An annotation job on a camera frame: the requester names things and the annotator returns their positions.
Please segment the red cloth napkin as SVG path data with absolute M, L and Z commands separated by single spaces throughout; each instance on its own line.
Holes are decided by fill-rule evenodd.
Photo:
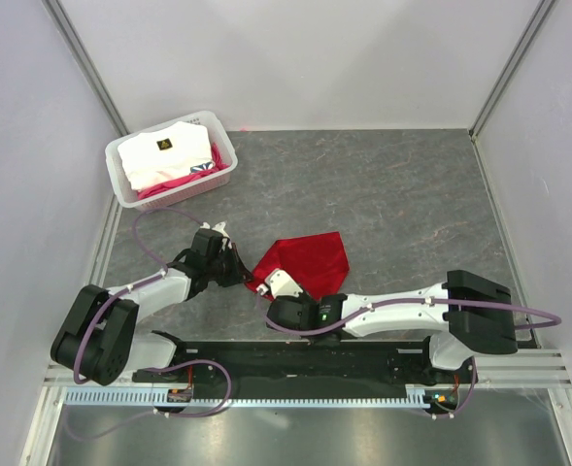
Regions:
M 314 299 L 336 294 L 350 264 L 339 232 L 277 240 L 252 270 L 251 292 L 276 269 L 287 272 Z

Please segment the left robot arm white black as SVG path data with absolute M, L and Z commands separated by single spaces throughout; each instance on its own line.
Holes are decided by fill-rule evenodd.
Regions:
M 194 298 L 209 283 L 250 282 L 252 274 L 225 227 L 225 222 L 202 224 L 189 248 L 138 282 L 109 289 L 84 286 L 51 344 L 52 361 L 71 370 L 77 384 L 106 386 L 124 371 L 139 321 Z

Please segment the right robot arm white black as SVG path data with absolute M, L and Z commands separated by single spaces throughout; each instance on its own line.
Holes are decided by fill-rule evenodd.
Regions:
M 475 355 L 518 350 L 510 290 L 463 270 L 412 291 L 315 299 L 286 271 L 276 269 L 256 291 L 271 299 L 267 326 L 290 335 L 340 341 L 391 331 L 429 332 L 419 366 L 435 383 Z

